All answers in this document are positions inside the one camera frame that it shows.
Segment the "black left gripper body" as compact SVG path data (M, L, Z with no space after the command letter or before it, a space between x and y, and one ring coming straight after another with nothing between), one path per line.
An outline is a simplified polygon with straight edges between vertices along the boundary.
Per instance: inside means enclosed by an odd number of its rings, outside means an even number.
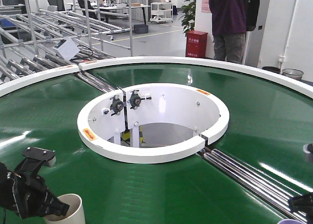
M30 217L44 217L49 214L46 204L49 188L44 184L42 177L38 176L26 184L26 178L14 172L7 175L9 182L9 198L13 203L9 207L22 219Z

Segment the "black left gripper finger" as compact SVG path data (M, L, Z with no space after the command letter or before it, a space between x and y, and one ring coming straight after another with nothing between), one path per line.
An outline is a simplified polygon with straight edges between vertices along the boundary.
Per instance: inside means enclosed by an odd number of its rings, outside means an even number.
M69 208L69 204L60 201L53 193L51 193L49 190L46 190L44 199L40 206L40 216L65 216Z
M25 159L18 164L14 172L24 175L26 182L35 179L41 166L52 167L55 164L55 152L37 147L27 147L22 151Z

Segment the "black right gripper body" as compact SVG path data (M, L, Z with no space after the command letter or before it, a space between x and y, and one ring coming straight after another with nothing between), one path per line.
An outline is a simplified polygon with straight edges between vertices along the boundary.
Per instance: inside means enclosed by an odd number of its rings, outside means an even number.
M288 199L288 205L291 213L304 212L307 223L313 222L313 194L307 193L301 196L295 196Z

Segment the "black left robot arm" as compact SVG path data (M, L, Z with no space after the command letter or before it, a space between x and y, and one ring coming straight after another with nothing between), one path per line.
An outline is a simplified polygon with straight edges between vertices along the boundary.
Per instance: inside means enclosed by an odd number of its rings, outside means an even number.
M38 174L43 165L54 165L55 153L48 149L27 147L22 155L24 160L14 171L0 164L0 206L22 219L51 214L65 216L70 205L60 201Z

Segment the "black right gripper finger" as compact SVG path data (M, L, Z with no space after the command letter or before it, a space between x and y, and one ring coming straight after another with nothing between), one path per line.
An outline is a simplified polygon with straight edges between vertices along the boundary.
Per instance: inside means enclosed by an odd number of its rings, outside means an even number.
M304 160L306 162L312 162L313 161L313 144L305 144L303 145L303 152L304 152Z

